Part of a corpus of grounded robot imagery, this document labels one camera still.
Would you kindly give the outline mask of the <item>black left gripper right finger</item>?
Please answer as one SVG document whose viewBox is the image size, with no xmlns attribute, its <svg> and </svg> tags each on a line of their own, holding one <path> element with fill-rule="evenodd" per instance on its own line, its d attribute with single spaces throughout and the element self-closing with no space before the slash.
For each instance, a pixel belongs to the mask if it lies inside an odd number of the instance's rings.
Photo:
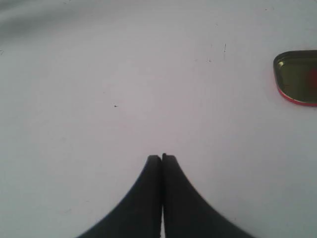
<svg viewBox="0 0 317 238">
<path fill-rule="evenodd" d="M 163 217 L 167 238 L 251 238 L 214 210 L 191 185 L 173 155 L 162 155 Z"/>
</svg>

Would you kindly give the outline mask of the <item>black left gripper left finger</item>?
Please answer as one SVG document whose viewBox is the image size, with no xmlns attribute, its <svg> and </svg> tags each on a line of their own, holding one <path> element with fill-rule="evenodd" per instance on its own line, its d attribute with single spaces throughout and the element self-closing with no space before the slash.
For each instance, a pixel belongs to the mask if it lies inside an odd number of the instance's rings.
<svg viewBox="0 0 317 238">
<path fill-rule="evenodd" d="M 81 238 L 159 238 L 162 217 L 162 161 L 150 155 L 125 197 Z"/>
</svg>

